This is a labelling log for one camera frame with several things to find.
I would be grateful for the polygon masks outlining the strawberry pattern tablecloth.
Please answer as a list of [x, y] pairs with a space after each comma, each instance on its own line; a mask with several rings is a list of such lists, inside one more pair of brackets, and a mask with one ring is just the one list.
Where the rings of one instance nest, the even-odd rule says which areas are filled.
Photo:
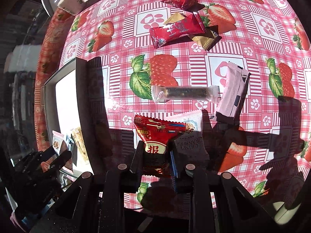
[[73, 16], [56, 9], [39, 55], [34, 122], [39, 150], [50, 145], [45, 82], [75, 58], [101, 64], [90, 72], [91, 110], [107, 113], [109, 126], [133, 130], [136, 114], [165, 118], [192, 110], [215, 112], [205, 100], [153, 103], [146, 70], [160, 58], [170, 64], [168, 81], [180, 86], [224, 87], [230, 62], [250, 72], [241, 127], [270, 134], [249, 147], [230, 172], [254, 196], [291, 206], [310, 172], [310, 42], [287, 0], [198, 0], [204, 22], [220, 27], [220, 41], [204, 50], [193, 41], [155, 49], [151, 27], [178, 11], [161, 0], [99, 0]]

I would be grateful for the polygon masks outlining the yellow cake snack packet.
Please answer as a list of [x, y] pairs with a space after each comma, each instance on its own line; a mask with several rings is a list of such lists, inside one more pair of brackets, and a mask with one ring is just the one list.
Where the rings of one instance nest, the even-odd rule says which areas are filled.
[[88, 158], [87, 151], [85, 148], [85, 143], [84, 143], [81, 127], [72, 129], [71, 135], [73, 136], [73, 140], [78, 148], [79, 154], [83, 158], [83, 161], [88, 162], [89, 158]]

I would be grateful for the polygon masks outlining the red long candy packet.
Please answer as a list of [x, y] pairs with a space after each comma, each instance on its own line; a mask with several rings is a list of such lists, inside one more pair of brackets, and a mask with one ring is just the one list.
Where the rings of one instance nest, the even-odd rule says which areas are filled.
[[149, 29], [154, 48], [162, 47], [184, 36], [204, 34], [206, 32], [206, 28], [198, 13], [193, 13], [174, 23]]

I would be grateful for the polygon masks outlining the clear dark snack bar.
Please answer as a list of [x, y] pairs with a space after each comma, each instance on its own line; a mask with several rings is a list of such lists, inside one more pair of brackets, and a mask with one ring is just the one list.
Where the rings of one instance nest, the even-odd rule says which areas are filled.
[[206, 100], [218, 103], [221, 99], [219, 86], [151, 86], [151, 96], [154, 102], [165, 103], [170, 100]]

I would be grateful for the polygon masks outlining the gold candy packet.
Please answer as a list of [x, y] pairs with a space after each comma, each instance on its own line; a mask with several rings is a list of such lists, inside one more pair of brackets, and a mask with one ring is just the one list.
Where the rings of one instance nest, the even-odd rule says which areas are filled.
[[[163, 24], [169, 25], [185, 18], [186, 16], [181, 13], [175, 13], [171, 15]], [[199, 47], [202, 47], [204, 50], [208, 51], [213, 46], [215, 46], [215, 44], [218, 43], [218, 41], [220, 40], [221, 36], [219, 36], [217, 32], [207, 29], [207, 33], [182, 36], [179, 39], [175, 39], [172, 42], [181, 43], [181, 42], [194, 41]]]

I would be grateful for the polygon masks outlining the red triangular snack packet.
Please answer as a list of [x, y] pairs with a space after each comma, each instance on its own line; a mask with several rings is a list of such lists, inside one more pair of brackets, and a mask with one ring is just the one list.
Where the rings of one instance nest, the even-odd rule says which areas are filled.
[[186, 132], [186, 123], [135, 115], [134, 126], [143, 141], [143, 173], [167, 175], [170, 166], [168, 144]]

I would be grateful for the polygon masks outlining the white cranberry snack packet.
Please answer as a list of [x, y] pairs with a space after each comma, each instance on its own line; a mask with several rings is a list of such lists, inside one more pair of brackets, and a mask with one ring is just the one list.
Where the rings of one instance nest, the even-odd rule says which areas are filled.
[[64, 135], [62, 133], [59, 133], [55, 130], [52, 131], [53, 137], [52, 137], [52, 146], [56, 153], [60, 155], [62, 153], [62, 144], [64, 141]]

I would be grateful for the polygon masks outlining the light blue wafer packet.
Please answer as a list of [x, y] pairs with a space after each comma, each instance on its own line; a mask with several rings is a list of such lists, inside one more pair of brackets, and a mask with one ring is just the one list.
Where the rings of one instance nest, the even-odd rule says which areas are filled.
[[77, 165], [77, 159], [78, 159], [78, 147], [75, 144], [75, 141], [73, 139], [72, 135], [65, 135], [65, 144], [68, 147], [68, 150], [72, 153], [72, 161], [74, 165]]

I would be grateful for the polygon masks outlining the white shallow box tray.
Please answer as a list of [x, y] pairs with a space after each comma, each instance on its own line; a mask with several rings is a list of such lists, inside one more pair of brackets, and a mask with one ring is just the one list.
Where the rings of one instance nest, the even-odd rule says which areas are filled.
[[86, 61], [75, 58], [57, 70], [44, 84], [43, 98], [49, 140], [52, 141], [54, 131], [69, 136], [80, 128], [85, 153], [77, 150], [73, 170], [76, 175], [94, 173], [91, 153], [95, 148], [95, 131], [90, 116]]

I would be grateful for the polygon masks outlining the pink wafer bar packet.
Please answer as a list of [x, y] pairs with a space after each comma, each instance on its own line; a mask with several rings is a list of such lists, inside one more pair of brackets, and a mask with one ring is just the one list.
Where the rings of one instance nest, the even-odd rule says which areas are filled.
[[214, 120], [230, 125], [239, 124], [248, 91], [250, 72], [229, 62], [227, 66], [226, 84], [220, 102], [216, 107]]

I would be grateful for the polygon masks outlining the red twisted candy packet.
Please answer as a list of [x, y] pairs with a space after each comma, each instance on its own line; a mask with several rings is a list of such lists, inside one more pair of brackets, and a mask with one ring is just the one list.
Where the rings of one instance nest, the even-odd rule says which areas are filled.
[[197, 0], [162, 0], [162, 3], [187, 12], [197, 12], [205, 8], [205, 6]]

